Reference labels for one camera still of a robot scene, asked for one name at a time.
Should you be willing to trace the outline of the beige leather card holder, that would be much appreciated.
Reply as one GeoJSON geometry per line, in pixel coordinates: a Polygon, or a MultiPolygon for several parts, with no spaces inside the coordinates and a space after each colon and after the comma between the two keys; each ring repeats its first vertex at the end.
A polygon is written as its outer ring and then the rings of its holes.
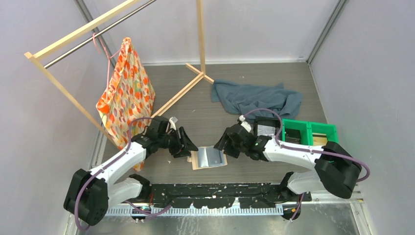
{"type": "Polygon", "coordinates": [[[213,146],[198,147],[197,151],[191,151],[187,161],[192,164],[193,170],[208,169],[227,166],[227,157],[222,150],[213,146]]]}

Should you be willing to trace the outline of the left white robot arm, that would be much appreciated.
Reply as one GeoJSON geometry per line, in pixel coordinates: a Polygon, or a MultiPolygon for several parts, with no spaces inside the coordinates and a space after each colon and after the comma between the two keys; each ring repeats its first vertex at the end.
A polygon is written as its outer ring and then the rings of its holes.
{"type": "Polygon", "coordinates": [[[127,128],[127,145],[109,160],[90,170],[79,169],[71,179],[63,207],[74,215],[77,228],[86,231],[105,216],[108,209],[134,198],[143,203],[149,199],[149,182],[133,174],[122,182],[118,179],[159,149],[168,149],[174,158],[188,157],[197,146],[183,127],[175,126],[175,118],[150,117],[150,124],[136,135],[132,126],[142,121],[134,119],[127,128]]]}

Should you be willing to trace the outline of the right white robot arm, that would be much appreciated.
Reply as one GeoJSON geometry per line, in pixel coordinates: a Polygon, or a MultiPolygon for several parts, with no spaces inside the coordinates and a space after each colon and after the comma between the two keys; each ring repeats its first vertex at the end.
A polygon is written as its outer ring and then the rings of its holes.
{"type": "Polygon", "coordinates": [[[243,153],[254,161],[284,162],[306,168],[307,172],[286,173],[277,188],[282,199],[292,201],[298,195],[318,190],[351,198],[363,163],[338,143],[329,141],[324,146],[289,143],[275,136],[255,136],[247,127],[238,123],[226,128],[214,148],[234,158],[243,153]]]}

